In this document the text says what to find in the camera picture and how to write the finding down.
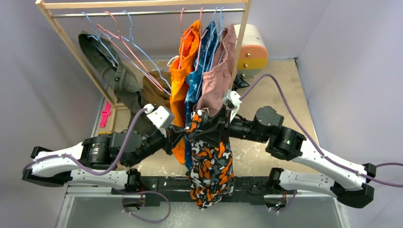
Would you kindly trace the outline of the camouflage orange black shorts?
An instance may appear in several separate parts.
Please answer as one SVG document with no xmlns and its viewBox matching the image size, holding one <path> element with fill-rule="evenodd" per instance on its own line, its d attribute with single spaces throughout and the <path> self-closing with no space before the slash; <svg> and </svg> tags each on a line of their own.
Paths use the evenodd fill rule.
<svg viewBox="0 0 403 228">
<path fill-rule="evenodd" d="M 200 210 L 220 202 L 235 190 L 233 153 L 229 135 L 218 136 L 218 146 L 189 138 L 192 167 L 186 172 L 190 197 Z"/>
</svg>

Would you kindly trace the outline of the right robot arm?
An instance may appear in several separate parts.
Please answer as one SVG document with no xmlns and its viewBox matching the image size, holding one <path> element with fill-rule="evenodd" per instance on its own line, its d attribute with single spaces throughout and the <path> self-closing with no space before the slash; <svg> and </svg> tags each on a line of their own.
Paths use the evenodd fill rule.
<svg viewBox="0 0 403 228">
<path fill-rule="evenodd" d="M 266 143 L 266 152 L 284 161 L 308 166 L 316 174 L 272 168 L 265 188 L 274 194 L 307 190 L 326 194 L 352 208 L 361 209 L 374 199 L 370 178 L 376 175 L 371 163 L 355 164 L 329 152 L 321 152 L 303 134 L 283 126 L 284 118 L 270 106 L 259 108 L 252 120 L 230 118 L 232 111 L 220 112 L 197 128 L 194 138 L 217 146 L 229 137 Z"/>
</svg>

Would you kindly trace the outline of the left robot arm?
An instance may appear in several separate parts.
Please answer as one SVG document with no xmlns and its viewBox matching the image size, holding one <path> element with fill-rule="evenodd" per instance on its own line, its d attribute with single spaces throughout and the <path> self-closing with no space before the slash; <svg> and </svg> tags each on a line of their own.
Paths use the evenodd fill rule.
<svg viewBox="0 0 403 228">
<path fill-rule="evenodd" d="M 44 187 L 67 183 L 108 186 L 137 194 L 144 186 L 133 166 L 159 150 L 171 155 L 185 134 L 183 128 L 171 125 L 165 133 L 155 129 L 146 134 L 128 130 L 101 134 L 58 151 L 36 146 L 22 180 Z"/>
</svg>

